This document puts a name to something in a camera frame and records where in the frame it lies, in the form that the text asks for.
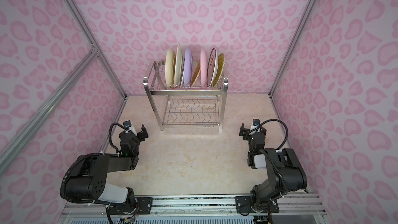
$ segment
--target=beige plate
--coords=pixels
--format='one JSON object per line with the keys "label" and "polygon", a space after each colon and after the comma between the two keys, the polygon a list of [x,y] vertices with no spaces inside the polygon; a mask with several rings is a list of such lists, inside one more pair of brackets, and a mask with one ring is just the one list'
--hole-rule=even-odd
{"label": "beige plate", "polygon": [[176,65],[176,53],[173,49],[168,49],[166,54],[165,77],[166,86],[172,87],[174,85],[174,66]]}

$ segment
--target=vent grille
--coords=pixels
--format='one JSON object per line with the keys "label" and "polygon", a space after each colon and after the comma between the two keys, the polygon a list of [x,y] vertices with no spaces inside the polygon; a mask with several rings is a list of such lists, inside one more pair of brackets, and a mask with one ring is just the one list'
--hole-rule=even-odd
{"label": "vent grille", "polygon": [[[114,224],[124,224],[112,218]],[[70,224],[109,224],[107,218],[74,218]],[[254,224],[253,217],[138,217],[134,224]]]}

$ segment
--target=mounting plate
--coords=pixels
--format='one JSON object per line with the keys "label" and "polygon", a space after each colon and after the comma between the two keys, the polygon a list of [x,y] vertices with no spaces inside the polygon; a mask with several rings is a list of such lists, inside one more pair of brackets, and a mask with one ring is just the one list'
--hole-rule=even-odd
{"label": "mounting plate", "polygon": [[[278,202],[276,202],[275,205],[271,205],[271,212],[273,213],[279,213],[279,207],[278,207]],[[236,212],[238,214],[247,214],[247,213],[256,213],[252,208],[251,208],[251,200],[250,197],[235,197],[235,206],[236,206]]]}
{"label": "mounting plate", "polygon": [[[140,205],[140,209],[138,214],[150,214],[150,210],[152,208],[152,197],[137,197],[137,203]],[[109,209],[109,213],[111,215],[123,215],[126,213],[132,212],[134,209],[128,207],[112,207]]]}

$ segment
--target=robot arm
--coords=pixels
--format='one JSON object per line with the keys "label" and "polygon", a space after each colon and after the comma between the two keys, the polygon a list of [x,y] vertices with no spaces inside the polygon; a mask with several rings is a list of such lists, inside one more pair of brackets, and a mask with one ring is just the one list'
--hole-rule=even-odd
{"label": "robot arm", "polygon": [[135,169],[140,142],[148,137],[142,125],[141,132],[132,132],[130,121],[123,123],[119,134],[121,150],[118,154],[91,153],[80,156],[67,170],[61,183],[60,195],[72,203],[98,203],[123,210],[134,210],[136,199],[131,188],[106,183],[108,172]]}
{"label": "robot arm", "polygon": [[[286,131],[285,139],[277,149],[265,148],[266,132],[263,124],[280,122]],[[280,150],[288,136],[285,123],[277,119],[270,119],[260,124],[258,119],[253,120],[250,129],[242,126],[239,136],[248,141],[248,166],[252,169],[266,169],[268,179],[255,185],[250,197],[235,197],[236,210],[242,215],[267,211],[268,221],[272,223],[271,212],[279,212],[277,199],[290,191],[297,191],[307,187],[307,177],[293,149]]]}

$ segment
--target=yellow plate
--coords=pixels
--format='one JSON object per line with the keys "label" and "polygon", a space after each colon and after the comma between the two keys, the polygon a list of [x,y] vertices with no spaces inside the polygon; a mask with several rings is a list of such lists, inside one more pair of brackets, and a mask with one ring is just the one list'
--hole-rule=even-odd
{"label": "yellow plate", "polygon": [[195,82],[198,80],[200,75],[200,61],[198,62],[198,65],[196,66],[195,72],[193,72],[192,80],[191,80],[191,87],[195,85]]}
{"label": "yellow plate", "polygon": [[220,80],[220,77],[222,75],[222,70],[224,69],[224,63],[225,63],[225,57],[224,54],[220,54],[218,56],[218,67],[217,67],[217,74],[216,74],[216,78],[213,81],[213,87],[215,87],[218,83],[218,81]]}

